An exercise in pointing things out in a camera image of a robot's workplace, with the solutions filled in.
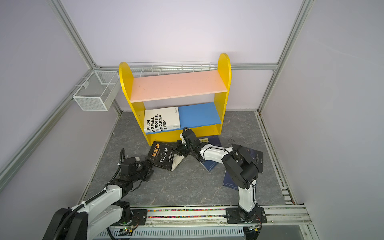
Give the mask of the black book yellow characters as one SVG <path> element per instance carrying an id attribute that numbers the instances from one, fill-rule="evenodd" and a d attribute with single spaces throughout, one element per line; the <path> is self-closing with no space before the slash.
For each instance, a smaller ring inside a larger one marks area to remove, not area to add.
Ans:
<path id="1" fill-rule="evenodd" d="M 173 171 L 184 159 L 184 156 L 176 153 L 177 143 L 163 143 L 154 141 L 148 157 L 154 162 L 155 167 Z"/>

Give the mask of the white book black text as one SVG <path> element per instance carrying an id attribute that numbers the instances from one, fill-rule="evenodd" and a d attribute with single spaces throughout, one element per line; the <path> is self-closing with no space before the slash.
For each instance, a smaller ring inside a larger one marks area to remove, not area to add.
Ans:
<path id="1" fill-rule="evenodd" d="M 178 107 L 145 110 L 143 130 L 146 134 L 173 131 L 180 128 Z"/>

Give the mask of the dark book white characters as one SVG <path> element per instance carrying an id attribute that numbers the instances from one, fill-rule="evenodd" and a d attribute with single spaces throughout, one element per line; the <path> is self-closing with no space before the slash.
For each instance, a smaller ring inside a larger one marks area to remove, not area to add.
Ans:
<path id="1" fill-rule="evenodd" d="M 237 150 L 247 162 L 254 162 L 259 173 L 264 172 L 264 153 L 238 144 L 232 144 L 233 150 Z"/>

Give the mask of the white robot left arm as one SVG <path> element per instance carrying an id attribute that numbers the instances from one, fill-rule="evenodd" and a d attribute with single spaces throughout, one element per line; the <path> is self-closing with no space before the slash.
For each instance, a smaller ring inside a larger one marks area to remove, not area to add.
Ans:
<path id="1" fill-rule="evenodd" d="M 55 212 L 43 236 L 45 240 L 92 240 L 115 223 L 139 224 L 131 205 L 122 200 L 133 192 L 136 182 L 145 182 L 153 174 L 154 162 L 149 158 L 120 156 L 118 169 L 102 191 L 72 208 Z"/>

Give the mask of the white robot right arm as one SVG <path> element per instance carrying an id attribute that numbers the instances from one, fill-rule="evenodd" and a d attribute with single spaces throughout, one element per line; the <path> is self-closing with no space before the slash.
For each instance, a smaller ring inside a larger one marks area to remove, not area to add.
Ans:
<path id="1" fill-rule="evenodd" d="M 237 144 L 224 148 L 201 142 L 193 130 L 187 127 L 183 128 L 180 138 L 177 141 L 177 154 L 185 157 L 191 155 L 201 163 L 214 161 L 225 166 L 226 172 L 239 189 L 239 216 L 236 220 L 244 223 L 252 221 L 257 216 L 259 207 L 256 183 L 260 171 L 247 148 Z"/>

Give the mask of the dark blue book under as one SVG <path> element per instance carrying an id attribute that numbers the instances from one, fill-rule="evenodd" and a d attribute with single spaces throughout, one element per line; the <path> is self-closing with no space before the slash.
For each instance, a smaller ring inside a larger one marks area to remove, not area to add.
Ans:
<path id="1" fill-rule="evenodd" d="M 202 162 L 201 165 L 208 171 L 212 171 L 219 163 L 215 161 L 208 161 Z"/>

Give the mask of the dark blue book top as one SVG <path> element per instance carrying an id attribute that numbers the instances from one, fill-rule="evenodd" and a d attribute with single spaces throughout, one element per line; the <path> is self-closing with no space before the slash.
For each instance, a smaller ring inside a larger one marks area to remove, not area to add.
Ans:
<path id="1" fill-rule="evenodd" d="M 208 143 L 208 144 L 211 144 L 213 146 L 222 147 L 222 144 L 221 144 L 221 141 L 219 139 L 219 136 L 217 136 L 217 135 L 201 137 L 201 138 L 199 138 L 199 140 L 202 143 Z"/>

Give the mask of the blue book yellow label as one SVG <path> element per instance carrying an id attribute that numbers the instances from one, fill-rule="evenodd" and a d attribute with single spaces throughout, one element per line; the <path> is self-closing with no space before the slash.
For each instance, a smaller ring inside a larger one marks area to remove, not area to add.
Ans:
<path id="1" fill-rule="evenodd" d="M 223 186 L 236 191 L 239 189 L 235 182 L 232 180 L 231 175 L 227 171 L 225 171 Z"/>

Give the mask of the white mesh basket box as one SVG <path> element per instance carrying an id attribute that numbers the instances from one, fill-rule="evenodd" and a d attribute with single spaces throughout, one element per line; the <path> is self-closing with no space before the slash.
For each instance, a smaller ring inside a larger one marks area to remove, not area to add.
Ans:
<path id="1" fill-rule="evenodd" d="M 74 93 L 73 99 L 83 111 L 107 112 L 121 88 L 116 71 L 92 71 Z"/>

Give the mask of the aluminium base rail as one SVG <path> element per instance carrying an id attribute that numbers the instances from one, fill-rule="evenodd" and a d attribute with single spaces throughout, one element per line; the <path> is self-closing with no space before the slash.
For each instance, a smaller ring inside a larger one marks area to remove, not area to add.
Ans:
<path id="1" fill-rule="evenodd" d="M 131 220 L 111 224 L 112 229 L 128 228 L 202 228 L 224 226 L 311 225 L 303 205 L 259 206 L 250 220 L 240 216 L 235 206 L 212 207 L 133 207 Z"/>

